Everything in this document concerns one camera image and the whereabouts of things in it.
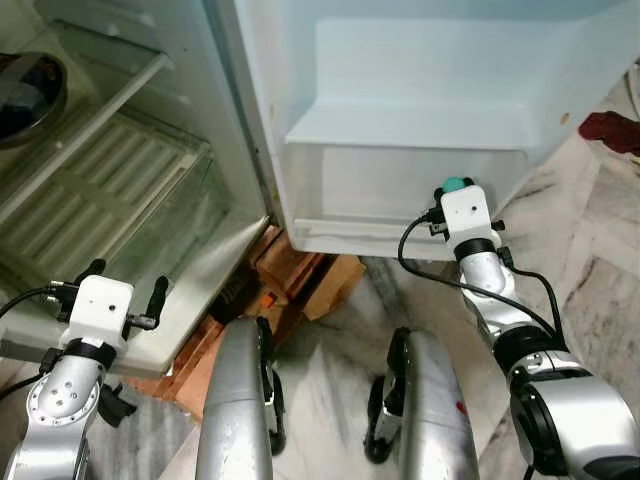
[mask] metal bowl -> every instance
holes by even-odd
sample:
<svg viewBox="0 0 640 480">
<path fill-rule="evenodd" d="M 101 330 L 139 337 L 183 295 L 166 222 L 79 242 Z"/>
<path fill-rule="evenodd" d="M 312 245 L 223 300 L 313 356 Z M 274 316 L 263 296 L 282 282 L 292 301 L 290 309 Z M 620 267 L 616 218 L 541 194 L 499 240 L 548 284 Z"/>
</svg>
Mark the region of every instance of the metal bowl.
<svg viewBox="0 0 640 480">
<path fill-rule="evenodd" d="M 42 135 L 64 112 L 67 73 L 41 52 L 0 54 L 0 149 Z"/>
</svg>

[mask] open refrigerator door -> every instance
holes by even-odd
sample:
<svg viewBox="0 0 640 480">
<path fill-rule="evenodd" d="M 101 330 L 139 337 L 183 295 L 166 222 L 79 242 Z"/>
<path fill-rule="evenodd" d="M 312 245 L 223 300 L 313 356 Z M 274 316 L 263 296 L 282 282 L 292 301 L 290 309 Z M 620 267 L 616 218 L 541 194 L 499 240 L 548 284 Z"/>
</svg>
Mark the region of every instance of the open refrigerator door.
<svg viewBox="0 0 640 480">
<path fill-rule="evenodd" d="M 103 258 L 144 309 L 155 279 L 168 277 L 159 328 L 132 332 L 119 358 L 130 374 L 170 367 L 267 222 L 202 7 L 144 7 L 35 2 L 42 28 L 12 53 L 58 59 L 66 105 L 33 140 L 0 150 L 0 288 L 71 281 Z M 167 34 L 173 22 L 180 35 Z M 35 302 L 3 323 L 0 351 L 31 360 L 66 327 Z"/>
<path fill-rule="evenodd" d="M 640 52 L 638 0 L 207 5 L 307 251 L 395 256 L 450 177 L 498 214 Z M 406 253 L 448 258 L 422 227 Z"/>
</svg>

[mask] door shelf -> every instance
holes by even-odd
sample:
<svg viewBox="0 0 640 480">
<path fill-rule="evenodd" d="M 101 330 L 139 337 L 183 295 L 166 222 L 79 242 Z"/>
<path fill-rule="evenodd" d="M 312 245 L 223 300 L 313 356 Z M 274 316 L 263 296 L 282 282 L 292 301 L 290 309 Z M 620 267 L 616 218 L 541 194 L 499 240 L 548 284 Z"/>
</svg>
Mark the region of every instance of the door shelf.
<svg viewBox="0 0 640 480">
<path fill-rule="evenodd" d="M 296 248 L 395 256 L 404 227 L 432 206 L 433 192 L 447 177 L 471 176 L 497 205 L 512 194 L 509 188 L 519 187 L 530 167 L 518 150 L 296 143 L 287 145 L 280 168 Z M 440 239 L 422 238 L 427 240 L 410 243 L 423 248 L 411 247 L 409 254 L 446 258 Z"/>
<path fill-rule="evenodd" d="M 514 150 L 535 145 L 517 105 L 318 98 L 285 141 L 371 147 Z"/>
</svg>

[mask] red cloth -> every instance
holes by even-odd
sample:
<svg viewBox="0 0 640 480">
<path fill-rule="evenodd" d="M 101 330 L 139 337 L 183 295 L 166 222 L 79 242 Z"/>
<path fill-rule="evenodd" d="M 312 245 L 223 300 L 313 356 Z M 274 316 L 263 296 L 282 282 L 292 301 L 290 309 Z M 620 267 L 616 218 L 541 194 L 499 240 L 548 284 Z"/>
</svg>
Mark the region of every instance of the red cloth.
<svg viewBox="0 0 640 480">
<path fill-rule="evenodd" d="M 602 140 L 614 152 L 640 157 L 640 123 L 616 112 L 592 113 L 578 132 L 585 140 Z"/>
</svg>

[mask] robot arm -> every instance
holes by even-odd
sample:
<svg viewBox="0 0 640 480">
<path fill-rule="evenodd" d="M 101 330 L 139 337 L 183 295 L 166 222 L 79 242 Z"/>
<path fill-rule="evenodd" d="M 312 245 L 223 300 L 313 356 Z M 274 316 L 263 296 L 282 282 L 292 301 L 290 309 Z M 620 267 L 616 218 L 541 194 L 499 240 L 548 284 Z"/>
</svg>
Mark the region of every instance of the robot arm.
<svg viewBox="0 0 640 480">
<path fill-rule="evenodd" d="M 104 377 L 126 349 L 130 327 L 148 330 L 158 325 L 167 287 L 167 279 L 160 277 L 147 312 L 132 315 L 129 284 L 98 275 L 86 276 L 79 286 L 52 282 L 50 299 L 70 307 L 69 328 L 60 339 L 57 361 L 29 391 L 27 433 L 12 455 L 5 480 L 85 477 L 85 434 L 96 413 L 105 416 L 106 411 L 105 420 L 112 425 L 122 418 L 109 417 L 115 411 L 105 407 L 101 395 L 112 396 L 113 408 L 129 407 L 124 415 L 135 411 L 113 391 L 105 391 Z"/>
<path fill-rule="evenodd" d="M 436 195 L 432 232 L 445 233 L 462 283 L 520 303 L 484 192 L 466 183 Z M 542 474 L 578 480 L 640 478 L 640 433 L 620 394 L 526 313 L 486 295 L 463 294 L 507 378 L 527 463 Z"/>
<path fill-rule="evenodd" d="M 204 405 L 197 480 L 267 480 L 284 448 L 284 399 L 264 318 L 225 326 Z"/>
</svg>

